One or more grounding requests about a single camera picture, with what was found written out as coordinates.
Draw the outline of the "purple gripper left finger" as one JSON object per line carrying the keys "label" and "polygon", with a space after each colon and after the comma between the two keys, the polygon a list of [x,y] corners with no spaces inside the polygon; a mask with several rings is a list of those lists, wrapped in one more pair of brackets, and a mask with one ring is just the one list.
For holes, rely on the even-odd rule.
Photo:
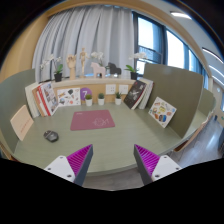
{"label": "purple gripper left finger", "polygon": [[82,186],[93,156],[93,145],[87,145],[69,156],[58,156],[46,168],[56,176]]}

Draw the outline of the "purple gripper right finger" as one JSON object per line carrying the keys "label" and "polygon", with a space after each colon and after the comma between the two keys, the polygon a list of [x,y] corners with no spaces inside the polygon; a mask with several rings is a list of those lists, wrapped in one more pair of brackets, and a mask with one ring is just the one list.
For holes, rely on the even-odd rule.
{"label": "purple gripper right finger", "polygon": [[134,145],[134,157],[144,185],[181,170],[168,155],[158,156],[137,144]]}

